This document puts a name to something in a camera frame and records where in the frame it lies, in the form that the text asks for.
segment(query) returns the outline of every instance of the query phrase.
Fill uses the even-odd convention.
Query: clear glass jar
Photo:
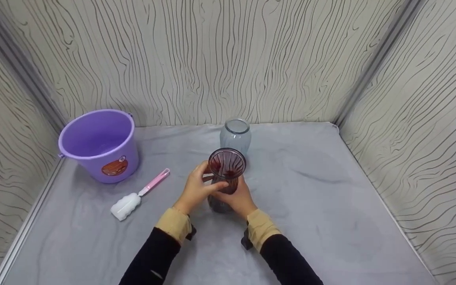
[[[247,157],[247,150],[251,144],[249,123],[241,118],[232,118],[224,123],[219,134],[221,148],[234,148]]]

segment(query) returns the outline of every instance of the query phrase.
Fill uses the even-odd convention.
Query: beige cuff
[[[275,234],[281,234],[270,219],[270,216],[260,209],[250,213],[247,216],[247,221],[249,224],[249,240],[251,240],[258,252],[268,238]]]
[[[156,228],[170,235],[180,245],[182,245],[186,235],[192,230],[190,218],[174,208],[165,211],[160,220],[158,220]]]

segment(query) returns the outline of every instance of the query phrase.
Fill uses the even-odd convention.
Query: glass vase
[[[209,168],[214,175],[212,184],[226,181],[228,186],[219,190],[225,194],[233,194],[239,186],[239,176],[246,170],[246,158],[233,148],[220,148],[209,157]],[[216,198],[207,198],[210,208],[217,213],[230,213],[233,209]]]
[[[219,144],[221,148],[233,148],[246,156],[251,144],[249,123],[241,118],[227,120],[219,134]]]

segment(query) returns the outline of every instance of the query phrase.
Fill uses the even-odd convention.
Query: bucket rim
[[[128,137],[120,145],[118,145],[116,148],[114,148],[111,151],[108,151],[108,152],[105,152],[105,153],[102,153],[102,154],[98,154],[98,155],[94,155],[94,156],[78,156],[78,155],[71,154],[71,153],[69,153],[68,151],[65,150],[65,148],[63,147],[63,137],[65,135],[65,132],[68,130],[68,128],[71,127],[71,125],[74,124],[74,122],[82,119],[83,117],[87,117],[88,115],[91,115],[91,114],[94,114],[94,113],[97,113],[97,112],[107,112],[107,111],[108,112],[117,112],[119,114],[125,115],[131,122],[131,131],[128,134]],[[128,114],[127,112],[123,112],[121,110],[116,110],[116,109],[99,109],[99,110],[90,111],[90,112],[87,112],[87,113],[85,113],[85,114],[83,114],[81,116],[76,117],[75,119],[70,121],[65,126],[65,128],[63,128],[61,130],[61,133],[59,134],[59,138],[58,138],[59,152],[62,155],[66,156],[66,157],[69,157],[69,158],[72,158],[72,159],[76,159],[76,160],[92,160],[92,159],[96,159],[96,158],[105,157],[105,156],[107,156],[109,154],[112,154],[112,153],[114,153],[116,151],[119,151],[133,137],[133,133],[134,132],[135,132],[135,121],[133,120],[133,117],[130,114]]]

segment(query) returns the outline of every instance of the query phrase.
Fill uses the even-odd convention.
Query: patterned wallpaper
[[[0,15],[68,119],[333,121],[401,2],[0,0]]]
[[[57,134],[0,62],[0,263],[54,166]]]
[[[456,285],[456,1],[424,1],[341,135],[432,274]]]

